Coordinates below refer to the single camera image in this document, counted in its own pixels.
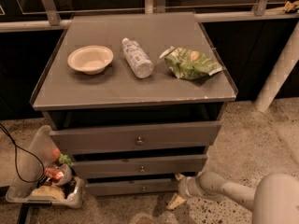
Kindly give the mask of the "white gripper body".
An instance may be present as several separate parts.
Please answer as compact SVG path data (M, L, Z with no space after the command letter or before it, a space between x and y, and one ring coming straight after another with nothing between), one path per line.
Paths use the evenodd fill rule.
M199 185L199 177L183 176L178 182L178 194L185 199L203 198L204 190Z

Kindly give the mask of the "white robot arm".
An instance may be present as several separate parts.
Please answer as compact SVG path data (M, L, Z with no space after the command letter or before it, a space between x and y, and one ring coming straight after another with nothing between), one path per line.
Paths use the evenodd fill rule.
M176 174L178 191L167 205L174 210L190 198L219 201L227 197L252 213L252 224L299 224L299 180L285 174L264 177L256 189L213 172L199 176Z

